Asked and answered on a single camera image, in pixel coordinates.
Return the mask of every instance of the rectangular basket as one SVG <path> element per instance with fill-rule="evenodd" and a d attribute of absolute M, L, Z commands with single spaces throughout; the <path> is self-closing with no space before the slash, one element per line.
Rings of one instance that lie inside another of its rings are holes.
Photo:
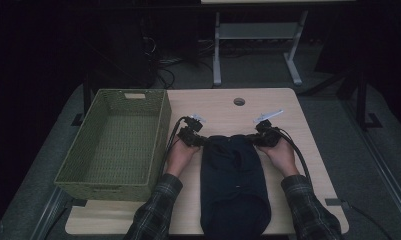
<path fill-rule="evenodd" d="M 146 201 L 161 176 L 166 90 L 100 89 L 55 184 L 77 199 Z"/>

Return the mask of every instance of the shirt cuff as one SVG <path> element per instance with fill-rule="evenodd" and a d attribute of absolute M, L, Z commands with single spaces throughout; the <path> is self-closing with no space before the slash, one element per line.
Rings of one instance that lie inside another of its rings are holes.
<path fill-rule="evenodd" d="M 165 173 L 160 178 L 155 192 L 166 195 L 175 201 L 179 193 L 181 192 L 181 189 L 182 182 L 174 175 Z"/>
<path fill-rule="evenodd" d="M 303 175 L 292 175 L 284 178 L 281 182 L 281 187 L 287 198 L 313 194 L 312 187 Z"/>

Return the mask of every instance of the wooden table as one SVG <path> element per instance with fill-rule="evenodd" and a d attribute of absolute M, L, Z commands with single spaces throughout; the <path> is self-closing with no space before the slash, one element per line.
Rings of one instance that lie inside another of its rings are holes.
<path fill-rule="evenodd" d="M 337 198 L 322 162 L 300 104 L 291 89 L 208 89 L 170 90 L 172 107 L 170 129 L 182 116 L 194 113 L 206 119 L 200 134 L 203 136 L 255 133 L 253 119 L 261 113 L 283 109 L 271 119 L 273 126 L 286 130 L 302 152 L 312 178 L 315 193 L 325 206 L 325 199 Z M 243 98 L 244 106 L 236 106 L 235 98 Z M 202 151 L 193 157 L 180 179 L 184 187 L 175 203 L 170 234 L 203 234 L 200 227 L 200 166 Z M 272 220 L 264 234 L 293 234 L 294 228 L 288 204 L 280 183 L 281 174 L 259 151 L 272 208 Z M 296 159 L 298 169 L 303 172 Z M 66 224 L 69 234 L 125 234 L 135 211 L 142 203 L 120 201 L 87 202 L 85 207 L 74 206 Z M 340 221 L 342 232 L 348 223 L 340 206 L 326 206 Z"/>

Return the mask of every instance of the person's hand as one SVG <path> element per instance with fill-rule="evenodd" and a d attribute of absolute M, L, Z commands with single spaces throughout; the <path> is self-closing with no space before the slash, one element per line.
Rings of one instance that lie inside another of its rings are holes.
<path fill-rule="evenodd" d="M 297 170 L 294 150 L 284 138 L 281 138 L 275 147 L 257 147 L 266 153 L 271 159 L 272 165 L 277 168 L 284 177 L 299 174 Z"/>
<path fill-rule="evenodd" d="M 182 140 L 175 136 L 169 152 L 166 173 L 179 177 L 184 168 L 193 158 L 194 153 L 200 150 L 200 147 L 189 147 Z"/>

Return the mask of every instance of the plaid sleeve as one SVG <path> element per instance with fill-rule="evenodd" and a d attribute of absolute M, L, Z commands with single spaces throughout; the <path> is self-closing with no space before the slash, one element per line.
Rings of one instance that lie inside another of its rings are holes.
<path fill-rule="evenodd" d="M 149 200 L 135 212 L 124 239 L 167 239 L 173 205 L 181 189 L 182 183 L 177 177 L 164 174 Z"/>
<path fill-rule="evenodd" d="M 286 177 L 281 186 L 291 208 L 297 239 L 342 239 L 340 222 L 322 206 L 306 177 Z"/>

